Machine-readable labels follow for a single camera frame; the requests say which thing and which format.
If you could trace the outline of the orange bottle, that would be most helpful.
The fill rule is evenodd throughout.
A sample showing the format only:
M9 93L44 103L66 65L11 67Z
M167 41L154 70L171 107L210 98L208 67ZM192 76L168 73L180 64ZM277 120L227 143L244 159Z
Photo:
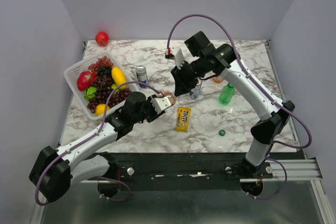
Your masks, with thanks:
M215 83L221 83L221 82L223 82L224 79L221 76L217 76L217 77L213 77L212 80Z
M172 106L174 106L176 104L177 98L172 92L165 92L164 96L169 99Z

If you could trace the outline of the orange bottle front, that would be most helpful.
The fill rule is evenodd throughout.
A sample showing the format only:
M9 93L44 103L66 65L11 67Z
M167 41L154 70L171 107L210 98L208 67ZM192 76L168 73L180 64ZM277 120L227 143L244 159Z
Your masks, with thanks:
M221 82L223 82L224 79L221 76L217 76L217 77L213 77L212 80L215 83L221 83Z

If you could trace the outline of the green plastic bottle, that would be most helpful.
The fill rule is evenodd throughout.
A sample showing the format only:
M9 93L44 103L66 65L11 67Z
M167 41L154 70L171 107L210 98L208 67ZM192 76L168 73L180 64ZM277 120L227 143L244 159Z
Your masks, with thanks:
M223 105L228 105L235 94L235 88L232 84L228 83L223 87L221 94L219 95L219 102Z

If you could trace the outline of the green bottle cap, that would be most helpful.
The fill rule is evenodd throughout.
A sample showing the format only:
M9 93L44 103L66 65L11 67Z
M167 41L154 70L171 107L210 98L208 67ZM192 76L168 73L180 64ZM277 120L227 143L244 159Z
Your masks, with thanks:
M218 134L220 136L225 136L226 135L226 131L225 130L220 130Z

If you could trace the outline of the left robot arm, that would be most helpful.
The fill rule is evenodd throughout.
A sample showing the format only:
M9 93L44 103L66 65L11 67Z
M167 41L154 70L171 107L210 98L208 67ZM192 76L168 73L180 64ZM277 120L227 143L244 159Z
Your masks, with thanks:
M29 174L36 187L36 203L45 206L55 202L71 185L89 178L112 179L117 171L115 164L92 154L130 133L135 124L156 120L171 106L170 99L163 95L146 97L132 92L121 108L85 136L58 149L43 148Z

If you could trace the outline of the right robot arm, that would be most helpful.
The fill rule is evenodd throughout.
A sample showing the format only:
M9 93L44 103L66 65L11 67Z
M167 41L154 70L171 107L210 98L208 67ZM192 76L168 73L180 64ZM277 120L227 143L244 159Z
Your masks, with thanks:
M255 177L260 172L260 165L266 159L274 138L287 124L294 104L291 101L283 102L256 80L245 69L243 62L238 61L231 45L222 44L216 48L202 31L186 40L185 44L192 56L197 58L191 63L184 59L180 49L166 51L175 60L175 67L171 70L175 81L174 95L178 97L189 93L196 87L198 79L209 72L221 76L234 86L259 117L250 130L253 141L241 165L241 171L246 177Z

